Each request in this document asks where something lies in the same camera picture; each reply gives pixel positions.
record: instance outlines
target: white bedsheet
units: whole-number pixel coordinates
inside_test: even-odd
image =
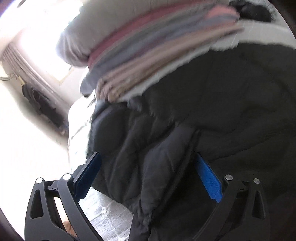
[[[261,23],[240,21],[244,31],[220,39],[216,43],[198,48],[181,59],[166,66],[149,80],[132,89],[121,101],[141,95],[149,86],[157,83],[163,76],[174,71],[184,63],[206,53],[209,49],[226,50],[234,48],[239,42],[282,44],[296,48],[296,39],[291,30],[283,23]],[[94,93],[89,98],[80,98],[69,111],[69,161],[72,172],[86,162],[86,151],[91,117],[95,107]],[[123,205],[91,188],[84,200],[80,201],[87,218],[105,241],[126,241],[133,215]]]

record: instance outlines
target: cable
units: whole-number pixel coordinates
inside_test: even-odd
[[[15,76],[14,74],[12,74],[12,75],[10,75],[10,76],[8,76],[8,77],[2,77],[2,76],[0,76],[0,80],[2,80],[2,81],[9,81],[9,80],[11,80],[14,76]]]

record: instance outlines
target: window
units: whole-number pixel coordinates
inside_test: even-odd
[[[22,33],[21,49],[40,69],[58,81],[69,73],[71,65],[56,54],[55,47],[61,32],[80,12],[80,1],[63,1],[44,10],[44,14]]]

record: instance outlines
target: floor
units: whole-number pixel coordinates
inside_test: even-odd
[[[24,238],[25,214],[35,180],[60,179],[70,171],[67,138],[34,112],[15,78],[0,81],[0,109],[0,207]]]

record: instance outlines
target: metal rivet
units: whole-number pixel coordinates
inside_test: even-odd
[[[226,180],[231,181],[233,179],[233,176],[231,176],[230,174],[227,174],[225,178]]]
[[[258,178],[254,178],[254,183],[256,183],[256,184],[259,184],[260,183],[260,180],[258,179]]]
[[[42,181],[43,181],[43,178],[40,177],[40,178],[37,178],[36,183],[42,183]]]
[[[63,176],[64,180],[69,180],[71,178],[71,174],[67,173]]]

